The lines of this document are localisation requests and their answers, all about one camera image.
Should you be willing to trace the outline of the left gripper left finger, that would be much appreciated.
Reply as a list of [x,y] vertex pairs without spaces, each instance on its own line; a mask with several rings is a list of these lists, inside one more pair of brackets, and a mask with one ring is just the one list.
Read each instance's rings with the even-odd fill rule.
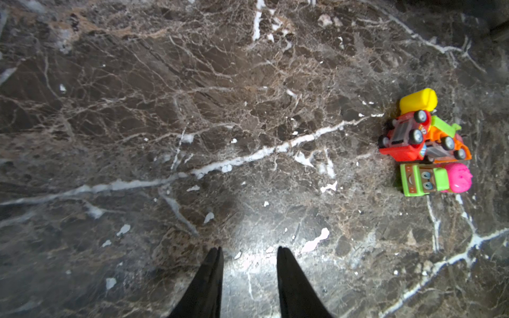
[[209,251],[172,317],[220,317],[224,257],[222,248]]

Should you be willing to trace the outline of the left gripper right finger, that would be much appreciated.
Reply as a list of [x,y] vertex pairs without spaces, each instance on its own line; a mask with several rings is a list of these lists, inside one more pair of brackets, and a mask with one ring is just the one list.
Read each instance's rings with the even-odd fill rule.
[[332,317],[291,250],[282,246],[277,252],[277,275],[281,317]]

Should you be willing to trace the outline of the green pink toy car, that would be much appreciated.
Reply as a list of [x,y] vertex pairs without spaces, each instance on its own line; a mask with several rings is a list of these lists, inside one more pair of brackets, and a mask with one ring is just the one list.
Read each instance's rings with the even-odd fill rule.
[[406,197],[431,193],[463,193],[473,183],[470,169],[458,162],[448,164],[407,163],[399,166],[402,190]]

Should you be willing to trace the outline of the red toy car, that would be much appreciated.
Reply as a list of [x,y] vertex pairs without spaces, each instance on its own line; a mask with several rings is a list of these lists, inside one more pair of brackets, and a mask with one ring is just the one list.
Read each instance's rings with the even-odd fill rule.
[[379,137],[379,152],[397,162],[424,160],[431,112],[437,103],[437,94],[431,88],[403,97],[399,102],[400,116],[391,120],[388,132]]

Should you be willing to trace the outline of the orange green dump truck toy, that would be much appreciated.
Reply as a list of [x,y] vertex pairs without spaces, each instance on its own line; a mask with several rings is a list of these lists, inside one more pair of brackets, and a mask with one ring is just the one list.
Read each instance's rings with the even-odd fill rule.
[[460,130],[460,125],[449,125],[433,115],[429,131],[425,136],[424,161],[438,164],[472,159],[471,151],[458,134]]

